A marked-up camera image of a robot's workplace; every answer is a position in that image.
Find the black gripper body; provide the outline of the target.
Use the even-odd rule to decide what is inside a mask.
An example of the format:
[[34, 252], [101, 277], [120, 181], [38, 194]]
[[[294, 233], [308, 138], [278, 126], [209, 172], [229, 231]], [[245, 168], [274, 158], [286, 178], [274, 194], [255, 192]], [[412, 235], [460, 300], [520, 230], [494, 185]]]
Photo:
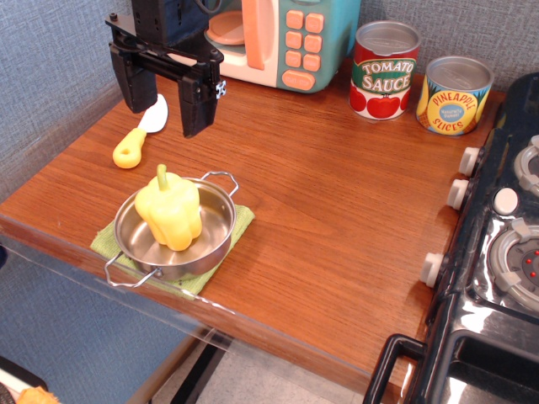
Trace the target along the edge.
[[220, 77], [223, 54], [205, 37], [212, 13], [205, 1], [133, 1], [132, 14], [112, 13], [105, 20], [121, 50], [139, 54], [142, 66], [175, 81], [184, 76], [216, 86], [217, 99], [226, 94]]

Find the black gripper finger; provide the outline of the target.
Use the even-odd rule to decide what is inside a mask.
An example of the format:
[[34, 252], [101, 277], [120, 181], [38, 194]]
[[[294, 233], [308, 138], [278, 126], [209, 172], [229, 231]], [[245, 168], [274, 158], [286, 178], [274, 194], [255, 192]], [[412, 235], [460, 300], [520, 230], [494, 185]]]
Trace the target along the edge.
[[117, 83], [127, 107], [133, 113], [141, 113], [157, 102], [157, 82], [155, 74], [141, 65], [139, 54], [121, 50], [109, 44]]
[[214, 123], [217, 90], [212, 83], [184, 76], [179, 81], [179, 107], [185, 138], [197, 136]]

